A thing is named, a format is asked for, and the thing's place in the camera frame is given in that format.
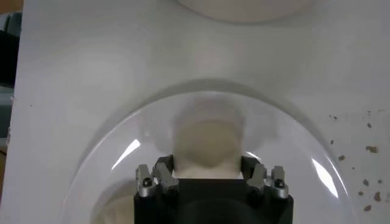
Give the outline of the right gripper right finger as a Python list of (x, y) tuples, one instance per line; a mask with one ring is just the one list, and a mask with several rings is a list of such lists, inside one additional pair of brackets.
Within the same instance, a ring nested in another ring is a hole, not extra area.
[(274, 198), (288, 198), (289, 189), (285, 182), (285, 171), (282, 166), (274, 166), (268, 175), (267, 168), (256, 158), (241, 157), (241, 173), (250, 187), (254, 187), (259, 193), (264, 194), (269, 189)]

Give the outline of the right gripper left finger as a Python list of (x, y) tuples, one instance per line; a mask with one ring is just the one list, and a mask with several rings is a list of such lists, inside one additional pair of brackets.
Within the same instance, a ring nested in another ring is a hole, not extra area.
[(173, 155), (159, 157), (152, 172), (146, 164), (136, 168), (136, 188), (140, 197), (152, 197), (157, 189), (167, 197), (176, 197), (179, 191), (179, 180), (173, 176)]

